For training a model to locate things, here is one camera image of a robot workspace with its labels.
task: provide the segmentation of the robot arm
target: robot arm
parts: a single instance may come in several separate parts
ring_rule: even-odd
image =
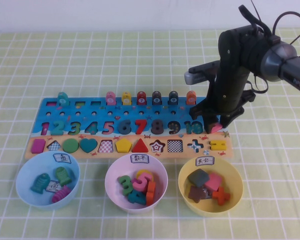
[[[189,112],[193,120],[202,116],[208,134],[218,123],[226,128],[244,113],[244,104],[255,100],[254,91],[244,90],[250,73],[272,82],[285,80],[300,90],[296,49],[272,34],[243,5],[239,9],[251,25],[222,32],[218,40],[220,60],[192,67],[184,74],[187,85],[209,81],[206,98]]]

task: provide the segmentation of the number puzzle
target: number puzzle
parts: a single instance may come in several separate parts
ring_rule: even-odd
[[[202,118],[192,120],[189,110],[204,97],[189,91],[161,96],[129,92],[105,97],[44,98],[30,135],[25,158],[46,151],[65,151],[75,158],[119,158],[127,153],[147,153],[156,158],[232,157],[227,129],[217,124],[207,134]]]

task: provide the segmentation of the white wall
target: white wall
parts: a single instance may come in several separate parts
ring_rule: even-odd
[[[248,24],[241,4],[256,15],[250,0],[0,0],[0,32],[233,28]],[[300,0],[254,4],[270,27],[282,12],[300,13]],[[288,17],[280,26],[300,20]]]

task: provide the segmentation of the green grid tablecloth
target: green grid tablecloth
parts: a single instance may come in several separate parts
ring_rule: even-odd
[[[281,29],[291,41],[299,29]],[[300,92],[271,83],[229,126],[244,180],[237,208],[202,218],[178,189],[184,160],[163,160],[169,182],[154,211],[129,215],[105,194],[110,160],[80,159],[80,188],[65,208],[39,211],[17,196],[15,178],[43,98],[104,97],[171,90],[207,94],[185,84],[189,67],[219,59],[220,30],[0,34],[0,239],[300,239]],[[300,40],[295,44],[300,53]]]

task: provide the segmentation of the green circle piece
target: green circle piece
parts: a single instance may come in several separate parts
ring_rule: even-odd
[[[64,141],[62,145],[63,151],[65,151],[68,154],[72,154],[79,148],[79,143],[76,139],[70,138]]]

